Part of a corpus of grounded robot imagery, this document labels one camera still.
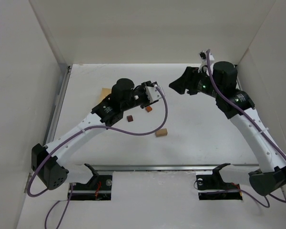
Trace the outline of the dark brown wood block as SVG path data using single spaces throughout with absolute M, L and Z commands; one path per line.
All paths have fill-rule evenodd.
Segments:
M 126 118 L 127 118 L 128 122 L 133 122 L 133 116 L 132 115 L 128 115 Z

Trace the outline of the light tan wood block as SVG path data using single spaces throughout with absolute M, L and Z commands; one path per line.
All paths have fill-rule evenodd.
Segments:
M 166 128 L 160 129 L 155 132 L 156 137 L 162 137 L 162 136 L 167 136 L 167 135 L 168 135 L 168 131 Z

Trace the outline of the light wooden box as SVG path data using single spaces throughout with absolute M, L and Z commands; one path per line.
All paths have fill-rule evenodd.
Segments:
M 100 97 L 99 97 L 99 103 L 100 103 L 104 98 L 106 98 L 108 95 L 110 95 L 111 92 L 112 92 L 111 88 L 102 88 L 101 94 L 100 94 Z

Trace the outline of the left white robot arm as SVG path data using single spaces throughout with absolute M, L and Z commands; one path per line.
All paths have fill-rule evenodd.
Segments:
M 71 156 L 92 138 L 109 129 L 123 118 L 123 113 L 135 107 L 145 108 L 162 98 L 156 82 L 134 86 L 130 79 L 119 79 L 107 95 L 73 129 L 45 146 L 32 149 L 31 166 L 34 174 L 48 190 L 64 183 L 91 183 L 96 176 L 92 166 L 70 165 Z

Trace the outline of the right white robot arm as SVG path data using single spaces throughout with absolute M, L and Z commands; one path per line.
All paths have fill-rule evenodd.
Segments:
M 248 174 L 256 193 L 267 196 L 286 184 L 286 154 L 263 125 L 250 96 L 236 87 L 237 68 L 230 62 L 216 62 L 208 75 L 207 66 L 186 67 L 181 77 L 169 84 L 179 94 L 204 93 L 239 130 L 253 151 L 259 169 Z

